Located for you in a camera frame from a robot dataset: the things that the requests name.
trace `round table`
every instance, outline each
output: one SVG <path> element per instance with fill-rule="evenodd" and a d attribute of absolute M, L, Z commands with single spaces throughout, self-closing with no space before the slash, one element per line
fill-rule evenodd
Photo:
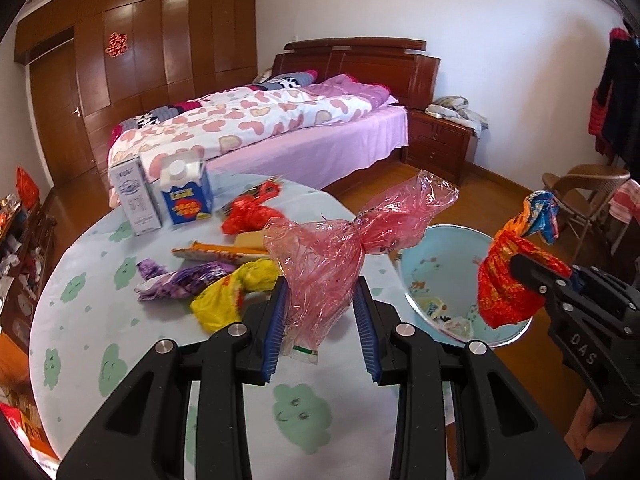
<path fill-rule="evenodd" d="M 209 177 L 216 207 L 265 179 L 211 172 Z M 159 196 L 157 186 L 154 192 Z M 232 238 L 222 234 L 216 216 L 174 227 L 164 203 L 159 205 L 164 227 L 142 236 L 133 235 L 121 208 L 102 218 L 66 251 L 38 302 L 31 330 L 31 379 L 44 429 L 60 457 L 156 341 L 170 338 L 187 345 L 209 336 L 188 301 L 139 303 L 134 288 L 143 280 L 136 263 L 151 258 L 175 270 L 183 261 L 172 256 L 172 248 L 193 240 L 231 244 Z M 296 222 L 354 218 L 327 193 L 288 181 L 268 205 Z M 375 299 L 395 305 L 403 321 L 422 323 L 388 256 L 367 255 L 362 274 Z M 194 385 L 187 479 L 194 478 L 197 395 Z M 292 399 L 300 412 L 306 409 L 306 418 L 292 413 L 289 422 L 277 421 L 274 412 L 291 408 Z M 388 478 L 397 399 L 397 387 L 372 383 L 349 309 L 319 348 L 317 365 L 281 357 L 270 384 L 244 387 L 254 478 L 293 480 L 311 472 L 318 479 Z"/>

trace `blue trash can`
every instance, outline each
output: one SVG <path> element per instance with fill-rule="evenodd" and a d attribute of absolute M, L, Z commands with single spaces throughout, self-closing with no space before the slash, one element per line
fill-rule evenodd
<path fill-rule="evenodd" d="M 436 341 L 464 346 L 469 338 L 429 319 L 424 305 L 433 298 L 446 305 L 441 314 L 468 319 L 474 332 L 472 339 L 484 341 L 491 348 L 516 341 L 529 328 L 531 318 L 494 330 L 478 314 L 478 267 L 491 242 L 491 237 L 474 229 L 441 224 L 427 227 L 419 244 L 401 252 L 398 273 L 417 313 L 415 324 Z"/>

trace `wooden wardrobe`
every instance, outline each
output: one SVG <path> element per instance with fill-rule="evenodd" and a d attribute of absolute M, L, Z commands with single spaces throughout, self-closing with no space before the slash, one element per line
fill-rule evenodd
<path fill-rule="evenodd" d="M 54 184 L 106 180 L 116 124 L 252 81 L 255 0 L 53 0 L 18 22 L 15 60 Z"/>

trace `white cap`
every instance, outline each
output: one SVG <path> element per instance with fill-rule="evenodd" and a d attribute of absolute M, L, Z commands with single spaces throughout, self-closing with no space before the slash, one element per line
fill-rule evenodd
<path fill-rule="evenodd" d="M 174 160 L 169 164 L 169 176 L 171 180 L 181 180 L 187 174 L 187 165 L 183 160 Z"/>

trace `wooden door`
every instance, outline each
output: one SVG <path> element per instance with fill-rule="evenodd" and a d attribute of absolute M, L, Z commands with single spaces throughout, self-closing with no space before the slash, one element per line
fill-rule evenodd
<path fill-rule="evenodd" d="M 42 151 L 54 185 L 61 186 L 95 167 L 81 117 L 73 41 L 31 63 L 30 79 Z"/>

